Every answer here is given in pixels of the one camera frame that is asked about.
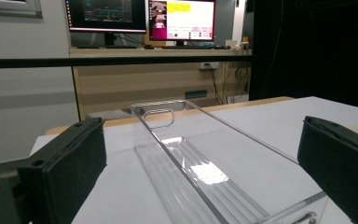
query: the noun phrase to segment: table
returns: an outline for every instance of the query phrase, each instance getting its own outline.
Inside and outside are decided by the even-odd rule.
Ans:
[[[294,158],[302,120],[306,115],[358,128],[358,107],[316,97],[227,107],[231,106],[232,108],[224,110],[219,110],[219,107],[208,110]],[[118,126],[111,126],[110,122],[106,122],[104,135],[108,166],[79,210],[74,223],[171,223],[133,150],[132,122],[133,120],[127,120],[125,124]],[[54,136],[56,134],[37,138],[33,152]],[[320,223],[351,222],[333,202],[328,201]]]

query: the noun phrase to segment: clear plastic container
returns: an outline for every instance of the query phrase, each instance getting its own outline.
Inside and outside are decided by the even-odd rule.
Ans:
[[[135,150],[173,223],[318,223],[327,197],[279,149],[185,100],[132,105]]]

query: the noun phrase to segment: power outlet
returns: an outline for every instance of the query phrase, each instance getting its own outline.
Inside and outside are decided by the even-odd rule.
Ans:
[[[200,63],[200,69],[216,69],[219,68],[219,62],[214,63]]]

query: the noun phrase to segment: white wall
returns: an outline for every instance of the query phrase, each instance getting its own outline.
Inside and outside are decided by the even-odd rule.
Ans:
[[[41,0],[43,19],[0,17],[0,59],[67,58],[62,0]],[[0,69],[0,162],[28,156],[46,130],[78,121],[70,67]]]

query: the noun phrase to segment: monitor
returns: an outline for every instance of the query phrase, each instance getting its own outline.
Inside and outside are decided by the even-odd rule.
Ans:
[[[213,41],[215,0],[148,1],[151,41]]]
[[[145,0],[65,0],[70,32],[105,33],[106,45],[113,45],[110,34],[145,34]]]

